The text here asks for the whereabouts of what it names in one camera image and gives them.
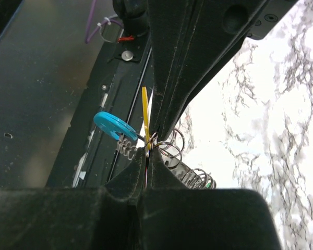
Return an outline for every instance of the blue object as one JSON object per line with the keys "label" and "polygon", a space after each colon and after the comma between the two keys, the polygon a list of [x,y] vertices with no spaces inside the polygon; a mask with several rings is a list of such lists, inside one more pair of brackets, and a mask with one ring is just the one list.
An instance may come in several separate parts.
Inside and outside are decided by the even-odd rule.
{"label": "blue object", "polygon": [[137,140],[136,131],[125,121],[107,112],[99,112],[94,116],[95,124],[106,134],[115,140],[119,140],[118,134],[124,134],[132,140]]}

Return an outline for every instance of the circular indentation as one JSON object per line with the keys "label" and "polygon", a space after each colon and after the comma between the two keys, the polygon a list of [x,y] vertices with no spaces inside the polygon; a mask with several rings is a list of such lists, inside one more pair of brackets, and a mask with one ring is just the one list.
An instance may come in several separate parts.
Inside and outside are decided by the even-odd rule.
{"label": "circular indentation", "polygon": [[5,138],[13,139],[13,135],[10,133],[4,133]]}
{"label": "circular indentation", "polygon": [[122,53],[122,59],[124,61],[131,61],[134,57],[134,54],[131,51],[124,51]]}
{"label": "circular indentation", "polygon": [[245,7],[241,5],[231,6],[224,14],[224,30],[229,34],[238,33],[248,22],[248,13]]}
{"label": "circular indentation", "polygon": [[264,19],[268,22],[277,22],[278,21],[278,17],[274,14],[267,14],[264,16]]}

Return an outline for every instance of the black device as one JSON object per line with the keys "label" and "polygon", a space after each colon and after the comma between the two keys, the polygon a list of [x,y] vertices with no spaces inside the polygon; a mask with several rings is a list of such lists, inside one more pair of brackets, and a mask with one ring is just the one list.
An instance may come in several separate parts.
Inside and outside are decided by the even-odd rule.
{"label": "black device", "polygon": [[[0,190],[0,249],[280,249],[258,193],[189,190],[158,148],[148,161],[138,149],[129,162],[115,150],[116,142],[95,129],[92,117],[105,110],[139,130],[137,96],[144,83],[150,94],[153,89],[151,132],[165,140],[243,40],[264,37],[295,2],[278,1],[283,8],[272,8],[276,2],[265,0],[149,0],[146,9],[133,8],[136,15],[124,11],[124,23],[140,23],[126,31],[136,39],[102,47],[47,183],[57,189]],[[273,9],[281,12],[268,12]],[[135,60],[119,56],[125,51]],[[77,183],[84,188],[63,189],[72,186],[72,166],[84,153],[80,171],[86,176]]]}

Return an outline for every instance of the red wire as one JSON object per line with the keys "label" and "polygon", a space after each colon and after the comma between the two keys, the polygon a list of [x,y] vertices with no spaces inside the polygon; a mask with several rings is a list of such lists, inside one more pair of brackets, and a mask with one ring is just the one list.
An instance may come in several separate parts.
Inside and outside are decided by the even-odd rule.
{"label": "red wire", "polygon": [[120,43],[120,42],[123,42],[123,41],[132,41],[132,40],[134,40],[135,39],[135,37],[133,36],[133,35],[131,35],[131,36],[128,36],[128,37],[120,37],[120,38],[118,38],[118,42]]}

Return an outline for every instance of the purple cable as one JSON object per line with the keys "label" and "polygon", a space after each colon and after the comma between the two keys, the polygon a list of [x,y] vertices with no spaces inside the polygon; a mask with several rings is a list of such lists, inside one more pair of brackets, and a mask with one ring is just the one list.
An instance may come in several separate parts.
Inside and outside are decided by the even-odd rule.
{"label": "purple cable", "polygon": [[[95,11],[95,6],[96,6],[96,1],[97,0],[93,0],[92,2],[92,5],[90,7],[90,11],[89,11],[89,16],[88,16],[88,20],[87,20],[87,25],[86,25],[86,34],[85,34],[85,43],[88,44],[90,42],[90,40],[93,38],[93,36],[98,32],[98,30],[101,28],[101,27],[96,27],[93,32],[89,35],[89,30],[90,30],[90,27],[91,27],[91,24],[92,24],[92,19],[93,19],[93,15],[94,15],[94,11]],[[109,19],[109,21],[111,23],[115,23],[117,24],[118,26],[120,26],[122,29],[123,29],[123,25],[114,20],[114,19]],[[103,20],[101,22],[101,26],[104,26],[108,23],[107,20]]]}

